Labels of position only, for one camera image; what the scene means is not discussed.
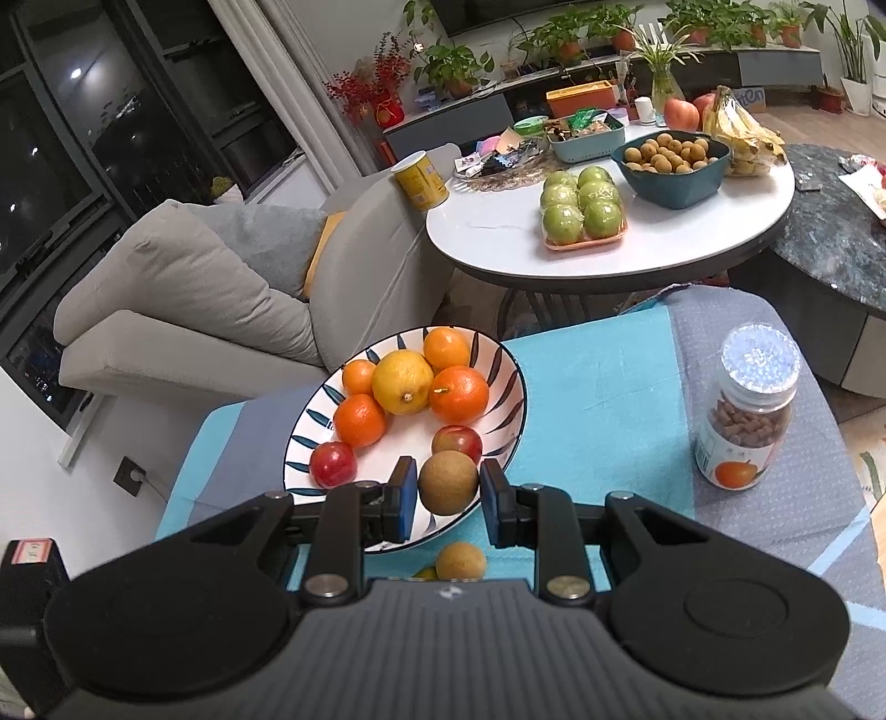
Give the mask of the red plum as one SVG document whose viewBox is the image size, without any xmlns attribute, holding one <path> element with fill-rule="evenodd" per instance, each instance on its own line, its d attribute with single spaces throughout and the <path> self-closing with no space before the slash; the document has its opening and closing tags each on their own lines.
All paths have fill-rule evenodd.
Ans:
<svg viewBox="0 0 886 720">
<path fill-rule="evenodd" d="M 473 464 L 477 465 L 483 455 L 482 438 L 472 428 L 449 424 L 437 430 L 431 441 L 431 451 L 434 455 L 447 450 L 458 451 L 470 457 Z"/>
<path fill-rule="evenodd" d="M 350 445 L 329 441 L 312 450 L 310 474 L 318 487 L 329 491 L 352 483 L 357 476 L 357 459 Z"/>
</svg>

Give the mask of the brown longan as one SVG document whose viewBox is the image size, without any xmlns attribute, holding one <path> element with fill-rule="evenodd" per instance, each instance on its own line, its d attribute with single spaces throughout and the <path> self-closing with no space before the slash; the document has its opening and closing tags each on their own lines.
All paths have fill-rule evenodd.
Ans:
<svg viewBox="0 0 886 720">
<path fill-rule="evenodd" d="M 470 456 L 456 450 L 439 451 L 420 468 L 420 501 L 435 515 L 457 515 L 472 504 L 477 483 L 477 466 Z"/>
<path fill-rule="evenodd" d="M 487 571 L 487 557 L 472 543 L 453 542 L 441 549 L 434 568 L 440 580 L 479 580 Z"/>
</svg>

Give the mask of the large orange mandarin front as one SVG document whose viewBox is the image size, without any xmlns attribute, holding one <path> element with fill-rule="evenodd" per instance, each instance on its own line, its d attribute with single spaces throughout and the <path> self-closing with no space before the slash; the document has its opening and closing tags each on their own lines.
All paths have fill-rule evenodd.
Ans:
<svg viewBox="0 0 886 720">
<path fill-rule="evenodd" d="M 437 373 L 430 391 L 431 411 L 443 423 L 466 424 L 481 417 L 490 400 L 483 376 L 468 366 L 451 366 Z"/>
</svg>

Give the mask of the small orange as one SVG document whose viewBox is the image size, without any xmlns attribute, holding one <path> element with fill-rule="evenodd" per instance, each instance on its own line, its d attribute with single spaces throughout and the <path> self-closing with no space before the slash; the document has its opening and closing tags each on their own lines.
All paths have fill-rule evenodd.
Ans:
<svg viewBox="0 0 886 720">
<path fill-rule="evenodd" d="M 375 364 L 365 358 L 356 358 L 342 369 L 342 387 L 347 396 L 373 393 Z"/>
</svg>

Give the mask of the yellow lemon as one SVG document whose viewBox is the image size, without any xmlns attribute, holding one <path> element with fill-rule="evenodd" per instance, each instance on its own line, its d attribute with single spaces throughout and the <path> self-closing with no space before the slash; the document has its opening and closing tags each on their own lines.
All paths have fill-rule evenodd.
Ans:
<svg viewBox="0 0 886 720">
<path fill-rule="evenodd" d="M 413 415 L 428 405 L 432 383 L 434 371 L 422 354 L 397 349 L 375 366 L 373 396 L 388 413 Z"/>
</svg>

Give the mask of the orange fruit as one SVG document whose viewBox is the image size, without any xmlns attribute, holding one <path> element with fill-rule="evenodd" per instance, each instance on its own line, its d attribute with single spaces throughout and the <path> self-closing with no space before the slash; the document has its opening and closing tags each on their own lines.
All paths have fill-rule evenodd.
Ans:
<svg viewBox="0 0 886 720">
<path fill-rule="evenodd" d="M 470 345 L 455 328 L 437 327 L 425 336 L 424 357 L 435 372 L 452 366 L 467 366 Z"/>
</svg>

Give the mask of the blue grey tablecloth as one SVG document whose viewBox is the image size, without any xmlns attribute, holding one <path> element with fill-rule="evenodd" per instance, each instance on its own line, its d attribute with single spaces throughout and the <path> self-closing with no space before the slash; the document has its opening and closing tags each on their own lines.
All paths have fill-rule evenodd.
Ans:
<svg viewBox="0 0 886 720">
<path fill-rule="evenodd" d="M 527 420 L 511 483 L 565 489 L 602 504 L 632 491 L 826 579 L 847 601 L 852 633 L 831 689 L 884 718 L 884 588 L 868 507 L 837 423 L 803 360 L 793 417 L 757 485 L 721 491 L 697 472 L 694 430 L 721 342 L 763 322 L 785 332 L 766 300 L 727 288 L 668 290 L 625 315 L 506 342 L 523 369 Z M 284 486 L 284 451 L 321 379 L 226 405 L 190 445 L 156 538 Z M 476 510 L 443 536 L 367 558 L 371 576 L 410 576 L 452 540 L 491 548 Z M 491 551 L 487 578 L 532 580 L 529 551 Z"/>
</svg>

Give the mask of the striped white ceramic bowl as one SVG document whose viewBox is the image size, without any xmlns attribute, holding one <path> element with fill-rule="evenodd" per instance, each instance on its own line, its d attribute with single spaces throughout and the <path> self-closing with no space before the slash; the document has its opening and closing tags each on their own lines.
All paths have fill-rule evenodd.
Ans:
<svg viewBox="0 0 886 720">
<path fill-rule="evenodd" d="M 481 437 L 483 455 L 497 460 L 498 465 L 511 463 L 526 424 L 527 390 L 523 371 L 510 349 L 485 333 L 462 328 L 470 358 L 468 366 L 479 372 L 490 388 L 490 400 L 479 419 L 470 426 Z M 326 491 L 317 485 L 310 474 L 312 452 L 321 444 L 338 438 L 333 427 L 333 413 L 346 400 L 346 389 L 339 369 L 312 392 L 300 411 L 290 434 L 282 461 L 284 487 L 295 495 L 296 504 L 310 504 L 324 500 Z M 388 480 L 396 461 L 403 456 L 413 457 L 423 464 L 431 456 L 431 440 L 443 423 L 435 419 L 430 409 L 422 413 L 392 417 L 389 429 L 378 443 L 357 451 L 357 477 L 360 480 Z M 422 504 L 416 506 L 409 538 L 401 546 L 411 548 L 455 527 L 467 519 L 479 506 L 473 500 L 466 510 L 452 516 L 436 515 Z"/>
</svg>

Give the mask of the vitamin jar white lid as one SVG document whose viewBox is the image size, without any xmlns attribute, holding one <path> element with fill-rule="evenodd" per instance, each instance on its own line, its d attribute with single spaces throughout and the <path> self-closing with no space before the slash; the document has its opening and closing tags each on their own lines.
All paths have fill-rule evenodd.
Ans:
<svg viewBox="0 0 886 720">
<path fill-rule="evenodd" d="M 799 347 L 787 333 L 761 322 L 730 330 L 694 445 L 709 483 L 730 492 L 759 483 L 789 429 L 800 369 Z"/>
</svg>

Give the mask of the beige sofa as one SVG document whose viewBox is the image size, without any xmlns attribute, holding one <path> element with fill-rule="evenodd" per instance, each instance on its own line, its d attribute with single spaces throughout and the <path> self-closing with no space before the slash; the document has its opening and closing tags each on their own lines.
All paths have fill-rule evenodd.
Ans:
<svg viewBox="0 0 886 720">
<path fill-rule="evenodd" d="M 318 208 L 167 199 L 61 299 L 60 381 L 204 409 L 318 383 L 430 324 L 453 269 L 389 171 Z"/>
</svg>

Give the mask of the grey throw pillow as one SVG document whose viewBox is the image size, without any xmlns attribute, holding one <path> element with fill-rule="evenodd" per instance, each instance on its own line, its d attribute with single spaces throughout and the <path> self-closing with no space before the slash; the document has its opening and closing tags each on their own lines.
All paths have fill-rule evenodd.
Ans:
<svg viewBox="0 0 886 720">
<path fill-rule="evenodd" d="M 327 214 L 269 204 L 186 204 L 272 290 L 301 299 Z"/>
</svg>

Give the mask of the white round coffee table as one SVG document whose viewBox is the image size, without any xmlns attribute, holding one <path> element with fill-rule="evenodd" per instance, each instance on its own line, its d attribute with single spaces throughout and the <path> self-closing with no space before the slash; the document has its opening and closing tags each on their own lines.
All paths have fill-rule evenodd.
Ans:
<svg viewBox="0 0 886 720">
<path fill-rule="evenodd" d="M 428 214 L 432 244 L 466 275 L 538 296 L 652 290 L 716 276 L 784 227 L 787 157 L 742 176 L 711 136 L 635 132 L 602 162 L 545 172 L 524 188 L 452 188 Z"/>
</svg>

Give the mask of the beige back cushion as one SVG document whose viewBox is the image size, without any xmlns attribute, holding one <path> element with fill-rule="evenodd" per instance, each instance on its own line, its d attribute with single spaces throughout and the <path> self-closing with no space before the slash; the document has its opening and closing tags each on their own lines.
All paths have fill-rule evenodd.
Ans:
<svg viewBox="0 0 886 720">
<path fill-rule="evenodd" d="M 305 292 L 272 290 L 186 203 L 144 214 L 60 301 L 54 337 L 67 347 L 131 311 L 272 356 L 318 366 Z"/>
</svg>

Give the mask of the tray of green apples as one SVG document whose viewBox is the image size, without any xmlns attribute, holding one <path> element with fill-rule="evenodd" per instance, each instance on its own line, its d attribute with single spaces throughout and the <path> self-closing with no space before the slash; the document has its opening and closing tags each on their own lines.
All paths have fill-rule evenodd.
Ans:
<svg viewBox="0 0 886 720">
<path fill-rule="evenodd" d="M 539 200 L 544 244 L 553 252 L 605 248 L 628 229 L 622 195 L 610 172 L 591 165 L 578 174 L 553 171 Z"/>
</svg>

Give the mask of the yellow tin can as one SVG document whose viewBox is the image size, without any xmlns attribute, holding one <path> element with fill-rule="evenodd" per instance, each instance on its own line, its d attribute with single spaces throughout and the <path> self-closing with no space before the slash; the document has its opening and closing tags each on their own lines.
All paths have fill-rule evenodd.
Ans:
<svg viewBox="0 0 886 720">
<path fill-rule="evenodd" d="M 411 153 L 390 168 L 395 180 L 421 212 L 428 212 L 449 198 L 446 183 L 425 150 Z"/>
</svg>

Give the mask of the glass snack plate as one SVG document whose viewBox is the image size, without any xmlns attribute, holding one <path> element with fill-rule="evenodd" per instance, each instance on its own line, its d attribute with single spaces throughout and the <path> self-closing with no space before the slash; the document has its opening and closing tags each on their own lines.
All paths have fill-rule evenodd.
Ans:
<svg viewBox="0 0 886 720">
<path fill-rule="evenodd" d="M 504 150 L 456 157 L 452 177 L 479 191 L 513 189 L 538 180 L 551 167 L 557 167 L 557 161 L 550 142 L 529 138 Z"/>
</svg>

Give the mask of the teal bowl of longans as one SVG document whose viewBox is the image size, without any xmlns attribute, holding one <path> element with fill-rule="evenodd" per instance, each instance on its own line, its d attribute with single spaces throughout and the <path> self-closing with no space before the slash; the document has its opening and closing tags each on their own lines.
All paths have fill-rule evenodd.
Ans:
<svg viewBox="0 0 886 720">
<path fill-rule="evenodd" d="M 629 141 L 610 157 L 637 197 L 685 210 L 719 191 L 732 151 L 704 133 L 665 131 Z"/>
</svg>

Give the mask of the teal snack basket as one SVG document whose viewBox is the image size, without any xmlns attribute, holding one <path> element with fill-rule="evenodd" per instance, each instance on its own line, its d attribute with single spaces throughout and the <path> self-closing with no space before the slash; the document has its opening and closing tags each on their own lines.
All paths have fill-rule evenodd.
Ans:
<svg viewBox="0 0 886 720">
<path fill-rule="evenodd" d="M 625 123 L 608 112 L 598 112 L 590 123 L 580 131 L 569 126 L 572 117 L 548 120 L 544 134 L 554 156 L 566 165 L 597 161 L 607 157 L 625 142 Z"/>
</svg>

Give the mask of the dark marble round table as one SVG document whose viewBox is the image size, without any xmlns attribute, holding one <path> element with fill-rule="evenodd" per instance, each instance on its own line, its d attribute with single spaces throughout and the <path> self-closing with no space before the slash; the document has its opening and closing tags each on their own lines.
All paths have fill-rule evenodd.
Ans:
<svg viewBox="0 0 886 720">
<path fill-rule="evenodd" d="M 791 144 L 797 191 L 774 243 L 728 271 L 732 286 L 766 299 L 812 372 L 848 392 L 884 396 L 884 226 L 839 180 L 846 152 Z"/>
</svg>

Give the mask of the red flower arrangement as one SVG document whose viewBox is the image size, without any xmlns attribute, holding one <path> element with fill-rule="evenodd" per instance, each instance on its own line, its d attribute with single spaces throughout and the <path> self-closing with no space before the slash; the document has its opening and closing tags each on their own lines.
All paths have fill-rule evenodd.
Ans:
<svg viewBox="0 0 886 720">
<path fill-rule="evenodd" d="M 378 129 L 384 131 L 404 120 L 399 90 L 410 74 L 411 64 L 403 45 L 386 32 L 371 57 L 354 63 L 352 70 L 333 74 L 324 83 L 324 89 L 353 125 L 373 119 Z"/>
</svg>

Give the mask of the red apple on table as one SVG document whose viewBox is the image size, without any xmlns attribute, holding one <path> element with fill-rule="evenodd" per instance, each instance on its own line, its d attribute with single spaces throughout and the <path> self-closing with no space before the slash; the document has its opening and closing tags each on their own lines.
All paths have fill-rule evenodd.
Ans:
<svg viewBox="0 0 886 720">
<path fill-rule="evenodd" d="M 665 125 L 680 132 L 697 132 L 701 123 L 700 111 L 692 102 L 670 97 L 662 108 Z"/>
</svg>

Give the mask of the orange box on table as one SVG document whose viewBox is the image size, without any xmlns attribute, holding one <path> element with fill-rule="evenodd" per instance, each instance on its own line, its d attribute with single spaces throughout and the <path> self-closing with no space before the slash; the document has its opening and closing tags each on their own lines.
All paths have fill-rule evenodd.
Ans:
<svg viewBox="0 0 886 720">
<path fill-rule="evenodd" d="M 601 80 L 551 90 L 545 95 L 545 99 L 554 117 L 568 117 L 589 108 L 611 110 L 617 105 L 619 96 L 616 84 Z"/>
</svg>

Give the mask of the banana bunch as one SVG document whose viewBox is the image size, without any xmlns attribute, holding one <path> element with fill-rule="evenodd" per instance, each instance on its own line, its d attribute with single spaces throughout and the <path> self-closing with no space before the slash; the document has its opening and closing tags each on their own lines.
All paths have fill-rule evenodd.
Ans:
<svg viewBox="0 0 886 720">
<path fill-rule="evenodd" d="M 720 85 L 703 114 L 703 132 L 730 149 L 727 174 L 732 177 L 764 177 L 773 167 L 787 163 L 784 140 L 760 125 L 733 90 Z"/>
</svg>

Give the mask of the potted green plant left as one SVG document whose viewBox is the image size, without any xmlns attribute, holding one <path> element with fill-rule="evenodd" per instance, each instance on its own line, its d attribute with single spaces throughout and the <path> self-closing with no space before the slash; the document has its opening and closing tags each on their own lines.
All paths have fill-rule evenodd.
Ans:
<svg viewBox="0 0 886 720">
<path fill-rule="evenodd" d="M 491 74 L 495 67 L 493 55 L 487 51 L 476 55 L 467 45 L 437 42 L 416 53 L 413 80 L 425 80 L 435 91 L 462 99 L 473 95 L 482 75 Z"/>
</svg>

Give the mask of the glass vase with plant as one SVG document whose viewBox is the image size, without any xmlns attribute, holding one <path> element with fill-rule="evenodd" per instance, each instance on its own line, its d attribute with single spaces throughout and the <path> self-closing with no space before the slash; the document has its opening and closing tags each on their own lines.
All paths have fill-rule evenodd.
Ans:
<svg viewBox="0 0 886 720">
<path fill-rule="evenodd" d="M 688 28 L 673 28 L 670 24 L 638 24 L 629 30 L 633 38 L 631 63 L 644 63 L 652 78 L 650 100 L 656 116 L 664 116 L 664 108 L 671 99 L 685 99 L 673 74 L 673 64 L 680 66 L 686 59 L 700 61 L 689 43 Z"/>
</svg>

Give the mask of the tall plant white pot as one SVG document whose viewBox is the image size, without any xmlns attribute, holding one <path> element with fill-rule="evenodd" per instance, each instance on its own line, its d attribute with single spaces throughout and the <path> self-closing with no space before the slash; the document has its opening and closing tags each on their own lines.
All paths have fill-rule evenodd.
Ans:
<svg viewBox="0 0 886 720">
<path fill-rule="evenodd" d="M 867 2 L 867 10 L 850 8 L 848 2 L 802 2 L 808 12 L 805 25 L 814 24 L 821 36 L 835 39 L 841 68 L 842 90 L 848 109 L 859 117 L 874 111 L 874 85 L 868 66 L 884 53 L 884 3 Z"/>
</svg>

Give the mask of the wall power socket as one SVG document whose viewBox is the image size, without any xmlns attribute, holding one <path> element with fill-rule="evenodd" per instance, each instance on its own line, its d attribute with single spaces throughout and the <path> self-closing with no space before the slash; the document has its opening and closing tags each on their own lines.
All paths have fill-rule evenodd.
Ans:
<svg viewBox="0 0 886 720">
<path fill-rule="evenodd" d="M 137 496 L 146 483 L 146 471 L 128 456 L 123 456 L 114 472 L 112 483 L 131 496 Z"/>
</svg>

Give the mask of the black wall television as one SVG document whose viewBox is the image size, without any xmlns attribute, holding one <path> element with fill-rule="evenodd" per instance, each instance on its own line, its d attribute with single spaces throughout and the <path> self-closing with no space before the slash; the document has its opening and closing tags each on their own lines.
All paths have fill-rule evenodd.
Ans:
<svg viewBox="0 0 886 720">
<path fill-rule="evenodd" d="M 505 19 L 524 17 L 548 9 L 582 8 L 591 0 L 431 0 L 441 27 L 449 36 L 485 27 Z"/>
</svg>

